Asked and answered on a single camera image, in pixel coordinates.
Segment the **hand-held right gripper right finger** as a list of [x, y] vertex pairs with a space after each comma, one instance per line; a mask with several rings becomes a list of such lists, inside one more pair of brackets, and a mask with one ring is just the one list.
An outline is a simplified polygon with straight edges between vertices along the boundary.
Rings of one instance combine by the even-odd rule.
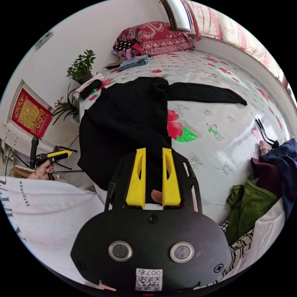
[[178, 178], [172, 150], [162, 149], [162, 207], [178, 208], [181, 204]]

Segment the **person's left hand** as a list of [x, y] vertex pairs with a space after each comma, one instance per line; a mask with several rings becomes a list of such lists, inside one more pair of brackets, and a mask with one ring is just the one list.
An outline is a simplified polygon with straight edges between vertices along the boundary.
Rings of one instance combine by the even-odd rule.
[[40, 180], [50, 180], [50, 176], [54, 172], [53, 159], [45, 161], [39, 165], [35, 170], [35, 176]]

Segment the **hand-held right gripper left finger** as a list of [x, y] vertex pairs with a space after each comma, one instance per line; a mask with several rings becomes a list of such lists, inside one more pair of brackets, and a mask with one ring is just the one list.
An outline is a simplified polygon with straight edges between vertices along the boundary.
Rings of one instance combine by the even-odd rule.
[[132, 167], [131, 179], [128, 186], [126, 204], [129, 207], [144, 208], [146, 192], [146, 149], [136, 150]]

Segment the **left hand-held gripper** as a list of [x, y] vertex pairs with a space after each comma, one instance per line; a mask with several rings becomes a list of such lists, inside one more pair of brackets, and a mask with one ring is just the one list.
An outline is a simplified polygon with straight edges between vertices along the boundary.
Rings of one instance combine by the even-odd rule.
[[[59, 161], [59, 160], [63, 160], [63, 159], [67, 159], [71, 156], [71, 151], [69, 150], [59, 150], [57, 152], [53, 152], [53, 153], [50, 153], [50, 154], [40, 154], [36, 157], [36, 161], [37, 161], [37, 166], [38, 167], [39, 165], [43, 164], [45, 161], [47, 160], [50, 160], [50, 161], [53, 161], [53, 164], [55, 161]], [[54, 181], [54, 177], [53, 177], [53, 174], [50, 176], [50, 180]], [[35, 176], [35, 171], [32, 172], [30, 175], [29, 175], [29, 179], [31, 180], [40, 180], [40, 179], [37, 179], [37, 177]]]

